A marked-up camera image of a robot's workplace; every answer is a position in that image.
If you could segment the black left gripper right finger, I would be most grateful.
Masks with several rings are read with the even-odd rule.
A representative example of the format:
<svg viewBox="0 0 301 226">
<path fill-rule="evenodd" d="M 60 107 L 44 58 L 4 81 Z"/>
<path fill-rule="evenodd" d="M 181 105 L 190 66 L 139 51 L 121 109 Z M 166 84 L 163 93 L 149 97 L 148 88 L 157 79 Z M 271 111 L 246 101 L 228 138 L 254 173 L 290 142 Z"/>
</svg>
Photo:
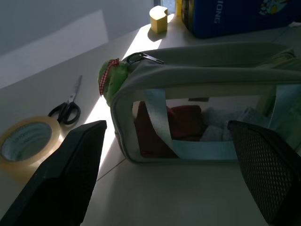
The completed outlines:
<svg viewBox="0 0 301 226">
<path fill-rule="evenodd" d="M 301 157 L 274 131 L 229 121 L 244 181 L 269 225 L 301 225 Z"/>
</svg>

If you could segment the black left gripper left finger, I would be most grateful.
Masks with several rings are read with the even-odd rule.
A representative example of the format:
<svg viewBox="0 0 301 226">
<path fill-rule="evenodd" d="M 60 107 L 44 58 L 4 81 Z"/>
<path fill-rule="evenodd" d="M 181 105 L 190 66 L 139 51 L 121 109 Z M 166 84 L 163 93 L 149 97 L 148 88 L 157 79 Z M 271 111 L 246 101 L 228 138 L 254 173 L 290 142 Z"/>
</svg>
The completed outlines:
<svg viewBox="0 0 301 226">
<path fill-rule="evenodd" d="M 80 226 L 97 180 L 106 121 L 71 130 L 35 171 L 0 226 Z"/>
</svg>

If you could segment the clear pouch with grey trim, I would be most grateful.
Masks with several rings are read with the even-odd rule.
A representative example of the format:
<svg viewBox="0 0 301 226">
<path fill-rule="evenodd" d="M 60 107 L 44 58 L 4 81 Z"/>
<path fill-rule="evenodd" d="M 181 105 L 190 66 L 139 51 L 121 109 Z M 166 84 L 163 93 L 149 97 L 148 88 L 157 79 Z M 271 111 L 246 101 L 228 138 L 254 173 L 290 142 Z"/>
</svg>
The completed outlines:
<svg viewBox="0 0 301 226">
<path fill-rule="evenodd" d="M 134 163 L 235 161 L 231 141 L 173 140 L 167 107 L 198 105 L 270 118 L 264 127 L 301 153 L 301 58 L 281 44 L 242 42 L 150 50 L 130 64 L 115 94 L 111 116 L 124 156 Z M 139 103 L 146 104 L 156 134 L 178 158 L 144 158 L 135 129 Z"/>
</svg>

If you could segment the clear packing tape roll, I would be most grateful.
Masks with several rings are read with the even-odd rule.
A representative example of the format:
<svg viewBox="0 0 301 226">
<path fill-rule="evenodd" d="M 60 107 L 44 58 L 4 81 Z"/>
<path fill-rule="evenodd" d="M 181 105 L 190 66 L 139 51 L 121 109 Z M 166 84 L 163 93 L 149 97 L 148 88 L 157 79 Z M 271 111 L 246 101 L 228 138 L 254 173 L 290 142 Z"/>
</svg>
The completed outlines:
<svg viewBox="0 0 301 226">
<path fill-rule="evenodd" d="M 0 136 L 0 170 L 26 183 L 62 142 L 56 119 L 36 116 L 21 121 Z"/>
</svg>

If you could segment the light blue folded cloth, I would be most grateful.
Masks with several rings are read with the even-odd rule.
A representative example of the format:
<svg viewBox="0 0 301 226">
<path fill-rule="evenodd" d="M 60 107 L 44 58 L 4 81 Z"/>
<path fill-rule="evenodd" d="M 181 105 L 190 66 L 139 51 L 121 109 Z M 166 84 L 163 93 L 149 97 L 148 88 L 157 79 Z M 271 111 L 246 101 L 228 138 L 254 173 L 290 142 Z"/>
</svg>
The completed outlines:
<svg viewBox="0 0 301 226">
<path fill-rule="evenodd" d="M 228 130 L 229 121 L 241 121 L 266 127 L 269 125 L 270 118 L 251 107 L 247 107 L 242 111 L 208 108 L 203 112 L 203 121 L 206 129 L 200 141 L 216 142 L 232 140 L 231 133 Z"/>
</svg>

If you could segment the dark red folded cloth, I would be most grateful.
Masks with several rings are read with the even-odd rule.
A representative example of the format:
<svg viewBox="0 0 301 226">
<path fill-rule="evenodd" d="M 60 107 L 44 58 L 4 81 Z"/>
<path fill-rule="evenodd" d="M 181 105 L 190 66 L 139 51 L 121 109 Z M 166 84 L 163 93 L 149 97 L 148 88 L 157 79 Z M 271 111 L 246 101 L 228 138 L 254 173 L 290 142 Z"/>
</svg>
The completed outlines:
<svg viewBox="0 0 301 226">
<path fill-rule="evenodd" d="M 198 105 L 182 105 L 166 109 L 173 140 L 199 141 L 201 139 L 207 126 L 203 122 L 201 108 Z M 139 103 L 135 129 L 142 157 L 178 158 L 156 134 L 144 102 Z"/>
</svg>

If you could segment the green plush zipper charm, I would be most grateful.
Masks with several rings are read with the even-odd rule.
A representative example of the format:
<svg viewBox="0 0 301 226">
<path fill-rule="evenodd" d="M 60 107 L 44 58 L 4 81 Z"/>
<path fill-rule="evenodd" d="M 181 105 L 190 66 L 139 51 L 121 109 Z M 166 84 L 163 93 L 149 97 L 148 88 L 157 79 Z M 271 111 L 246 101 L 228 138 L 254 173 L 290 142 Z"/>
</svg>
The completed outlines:
<svg viewBox="0 0 301 226">
<path fill-rule="evenodd" d="M 129 64 L 119 58 L 105 61 L 99 71 L 98 87 L 101 97 L 104 97 L 110 107 L 114 95 L 118 92 L 129 75 Z"/>
</svg>

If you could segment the blue box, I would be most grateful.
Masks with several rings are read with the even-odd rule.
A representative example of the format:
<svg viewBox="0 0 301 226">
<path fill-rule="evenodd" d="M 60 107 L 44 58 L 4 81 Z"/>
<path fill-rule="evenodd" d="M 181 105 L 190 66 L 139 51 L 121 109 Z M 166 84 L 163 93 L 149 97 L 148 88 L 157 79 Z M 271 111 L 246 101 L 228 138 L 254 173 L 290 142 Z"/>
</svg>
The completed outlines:
<svg viewBox="0 0 301 226">
<path fill-rule="evenodd" d="M 182 0 L 182 22 L 197 38 L 284 27 L 301 17 L 301 0 Z"/>
</svg>

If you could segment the yellow block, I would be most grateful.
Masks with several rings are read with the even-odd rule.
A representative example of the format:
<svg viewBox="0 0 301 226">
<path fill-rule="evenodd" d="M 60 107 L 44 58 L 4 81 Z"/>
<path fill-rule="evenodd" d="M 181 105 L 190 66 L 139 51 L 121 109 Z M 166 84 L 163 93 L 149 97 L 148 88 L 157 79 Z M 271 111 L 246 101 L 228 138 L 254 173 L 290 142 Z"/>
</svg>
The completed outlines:
<svg viewBox="0 0 301 226">
<path fill-rule="evenodd" d="M 163 6 L 155 6 L 149 11 L 151 29 L 157 33 L 167 31 L 168 9 Z"/>
</svg>

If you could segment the black-handled scissors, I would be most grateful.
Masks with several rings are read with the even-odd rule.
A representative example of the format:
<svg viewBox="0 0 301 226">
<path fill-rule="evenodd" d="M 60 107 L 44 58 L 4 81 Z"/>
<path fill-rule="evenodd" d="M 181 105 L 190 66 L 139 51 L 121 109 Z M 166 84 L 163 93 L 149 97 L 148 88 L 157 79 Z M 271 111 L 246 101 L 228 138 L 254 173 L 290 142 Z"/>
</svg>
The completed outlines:
<svg viewBox="0 0 301 226">
<path fill-rule="evenodd" d="M 58 115 L 57 121 L 65 125 L 72 125 L 79 119 L 81 114 L 81 109 L 74 102 L 74 100 L 79 91 L 82 77 L 83 77 L 82 75 L 78 77 L 75 86 L 72 90 L 72 93 L 68 97 L 68 100 L 66 102 L 61 103 L 54 109 L 52 109 L 48 113 L 48 117 L 52 117 L 53 115 L 57 114 Z"/>
</svg>

